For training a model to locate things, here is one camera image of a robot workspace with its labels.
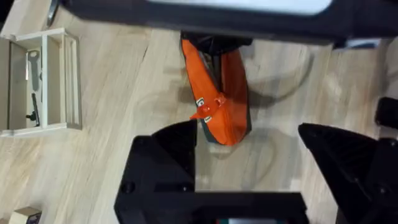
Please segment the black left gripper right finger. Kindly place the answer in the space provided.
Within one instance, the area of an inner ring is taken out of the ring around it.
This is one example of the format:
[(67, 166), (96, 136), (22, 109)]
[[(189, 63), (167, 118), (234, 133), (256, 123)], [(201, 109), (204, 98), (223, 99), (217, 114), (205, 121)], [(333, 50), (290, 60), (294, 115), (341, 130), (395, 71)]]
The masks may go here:
[(302, 123), (312, 153), (338, 206), (337, 223), (397, 224), (397, 140)]

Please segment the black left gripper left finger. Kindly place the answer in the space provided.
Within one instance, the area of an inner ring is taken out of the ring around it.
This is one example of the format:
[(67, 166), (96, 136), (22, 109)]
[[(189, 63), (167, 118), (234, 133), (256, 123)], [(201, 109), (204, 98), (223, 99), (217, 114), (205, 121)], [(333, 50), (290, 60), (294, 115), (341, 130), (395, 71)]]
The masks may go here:
[(177, 199), (161, 194), (195, 190), (197, 122), (183, 121), (147, 136), (136, 136), (126, 161), (114, 211), (121, 224), (193, 223)]

